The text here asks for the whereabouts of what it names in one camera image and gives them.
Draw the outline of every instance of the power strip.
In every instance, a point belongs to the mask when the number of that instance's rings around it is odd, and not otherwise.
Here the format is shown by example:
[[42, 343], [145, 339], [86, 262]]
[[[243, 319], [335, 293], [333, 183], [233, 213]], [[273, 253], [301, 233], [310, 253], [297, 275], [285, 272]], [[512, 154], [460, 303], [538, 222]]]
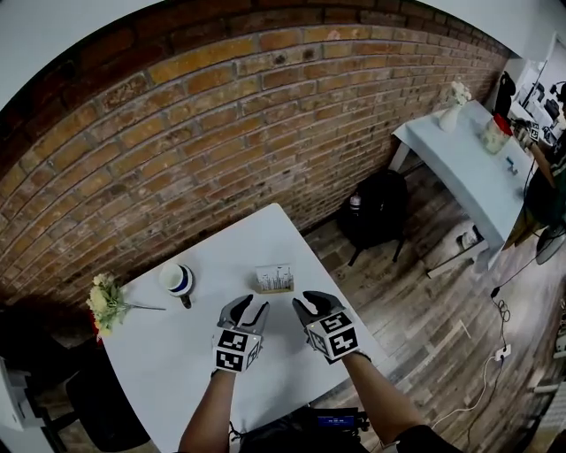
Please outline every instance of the power strip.
[[507, 358], [511, 354], [511, 345], [508, 344], [505, 348], [498, 349], [495, 352], [495, 362], [499, 362], [502, 358]]

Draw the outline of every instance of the brick wall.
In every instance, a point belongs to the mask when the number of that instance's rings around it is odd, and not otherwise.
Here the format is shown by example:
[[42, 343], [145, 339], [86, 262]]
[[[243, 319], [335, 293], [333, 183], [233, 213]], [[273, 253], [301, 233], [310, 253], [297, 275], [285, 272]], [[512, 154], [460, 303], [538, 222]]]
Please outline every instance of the brick wall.
[[402, 122], [482, 99], [509, 51], [399, 0], [195, 0], [97, 32], [0, 112], [0, 288], [79, 309], [268, 203], [298, 228], [386, 165]]

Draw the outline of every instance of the black backpack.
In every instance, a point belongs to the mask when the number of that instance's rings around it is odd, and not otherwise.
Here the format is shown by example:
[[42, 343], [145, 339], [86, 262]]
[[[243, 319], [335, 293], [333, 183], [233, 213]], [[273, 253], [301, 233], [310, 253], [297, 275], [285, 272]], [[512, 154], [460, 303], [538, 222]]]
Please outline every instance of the black backpack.
[[404, 178], [393, 170], [383, 170], [360, 182], [352, 196], [356, 194], [361, 198], [359, 209], [353, 209], [349, 196], [338, 212], [340, 230], [356, 247], [348, 265], [362, 250], [392, 240], [399, 241], [393, 258], [396, 262], [404, 243], [403, 223], [409, 199]]

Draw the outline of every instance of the white vase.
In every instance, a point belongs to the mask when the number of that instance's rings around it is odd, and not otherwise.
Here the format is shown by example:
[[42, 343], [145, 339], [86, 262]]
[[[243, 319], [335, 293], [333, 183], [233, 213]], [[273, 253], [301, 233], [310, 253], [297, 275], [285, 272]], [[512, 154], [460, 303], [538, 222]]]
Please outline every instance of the white vase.
[[448, 132], [449, 134], [454, 132], [454, 129], [456, 129], [458, 114], [460, 113], [462, 107], [462, 105], [456, 104], [442, 113], [442, 116], [439, 120], [440, 129], [442, 129], [444, 132]]

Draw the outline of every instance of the blue display screen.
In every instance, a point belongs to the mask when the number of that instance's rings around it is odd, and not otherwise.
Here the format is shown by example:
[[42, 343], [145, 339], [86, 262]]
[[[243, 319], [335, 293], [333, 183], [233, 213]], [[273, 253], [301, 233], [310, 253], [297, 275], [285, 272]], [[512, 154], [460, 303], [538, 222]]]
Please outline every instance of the blue display screen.
[[317, 418], [319, 426], [353, 427], [356, 422], [353, 415], [343, 417], [318, 416]]

